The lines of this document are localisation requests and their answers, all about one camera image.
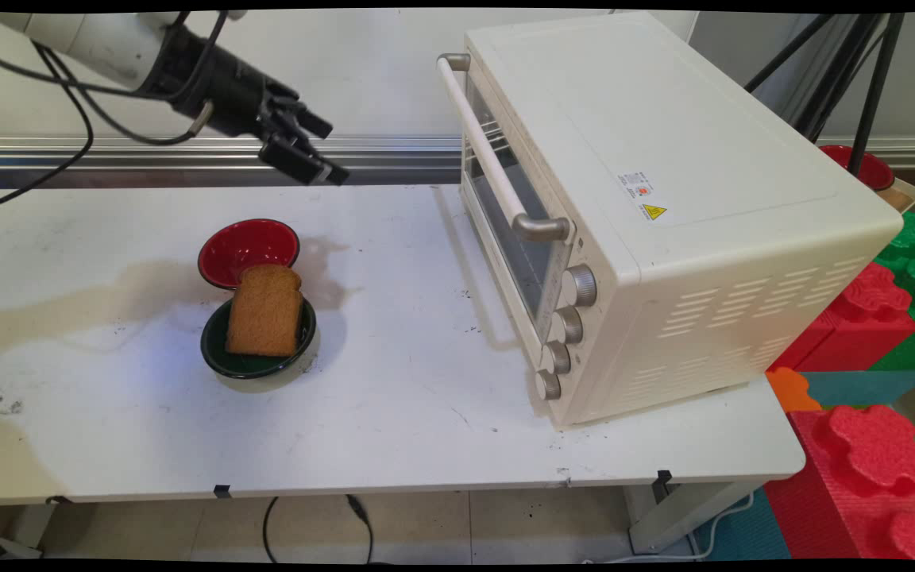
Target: white wall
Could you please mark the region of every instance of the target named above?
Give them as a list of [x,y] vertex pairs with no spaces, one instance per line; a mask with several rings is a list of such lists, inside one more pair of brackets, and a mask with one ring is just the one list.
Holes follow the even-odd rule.
[[[880,46],[864,62],[860,73],[850,83],[849,90],[836,105],[828,123],[821,131],[822,137],[846,137],[856,133],[867,87],[874,73]],[[878,115],[874,119],[872,137],[915,135],[915,12],[905,15],[892,65],[885,80],[885,90],[878,102]]]
[[[737,83],[746,83],[778,53],[794,35],[798,22],[809,21],[806,14],[759,14],[759,12],[701,11],[690,44]],[[797,52],[776,75],[766,81],[774,90],[756,91],[769,108],[777,113],[788,101],[793,88],[791,75],[796,60],[813,51],[813,41]],[[860,120],[867,86],[874,72],[878,50],[864,63],[839,105],[825,124],[822,137],[853,138]],[[874,119],[871,138],[915,137],[915,12],[905,15],[890,66],[889,75]]]
[[[334,123],[337,135],[460,133],[436,76],[435,58],[460,52],[467,29],[525,21],[606,14],[607,8],[346,8],[251,10],[229,21],[218,43],[288,86]],[[653,10],[680,37],[693,11]],[[206,36],[214,12],[194,12],[187,24]],[[0,57],[44,71],[30,43],[0,25]],[[105,81],[83,66],[81,79]],[[190,120],[162,102],[96,95],[120,122],[144,134],[182,133]],[[113,134],[95,120],[95,132]],[[0,137],[80,135],[83,123],[61,88],[0,68]]]

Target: tiled floor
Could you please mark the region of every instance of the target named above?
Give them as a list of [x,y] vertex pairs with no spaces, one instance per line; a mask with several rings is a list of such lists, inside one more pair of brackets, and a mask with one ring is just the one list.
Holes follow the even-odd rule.
[[[374,562],[569,564],[629,556],[624,493],[613,488],[359,496]],[[59,504],[46,558],[266,562],[270,499]],[[344,495],[281,497],[270,512],[279,562],[365,562],[365,525]],[[686,539],[666,554],[692,554]]]

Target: bread slice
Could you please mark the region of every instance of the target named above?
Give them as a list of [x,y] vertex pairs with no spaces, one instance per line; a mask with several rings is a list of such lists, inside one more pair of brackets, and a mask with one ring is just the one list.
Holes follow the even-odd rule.
[[295,353],[302,280],[284,265],[255,265],[242,273],[228,319],[229,354],[287,358]]

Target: red bowl in background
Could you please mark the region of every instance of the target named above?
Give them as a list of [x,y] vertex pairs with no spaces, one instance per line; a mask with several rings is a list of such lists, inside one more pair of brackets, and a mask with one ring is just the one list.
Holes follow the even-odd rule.
[[251,218],[222,228],[203,244],[196,268],[218,288],[239,287],[242,271],[254,265],[291,267],[299,257],[299,235],[287,224]]
[[[824,155],[828,155],[836,163],[842,165],[843,169],[849,168],[849,160],[853,157],[853,148],[846,145],[823,145],[820,146]],[[864,153],[863,160],[860,163],[860,174],[857,176],[862,184],[869,186],[875,191],[885,191],[896,182],[896,175],[892,173],[883,162],[871,153]]]

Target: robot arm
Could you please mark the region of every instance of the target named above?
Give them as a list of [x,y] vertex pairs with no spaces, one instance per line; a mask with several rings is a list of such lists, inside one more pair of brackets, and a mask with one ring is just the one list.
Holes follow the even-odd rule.
[[[232,19],[245,14],[228,11]],[[297,91],[224,48],[215,44],[207,53],[207,39],[190,32],[183,19],[180,12],[0,12],[3,25],[134,94],[166,99],[175,111],[229,137],[253,135],[264,144],[259,158],[301,184],[343,184],[348,171],[323,159],[306,134],[326,138],[333,126],[310,112]]]

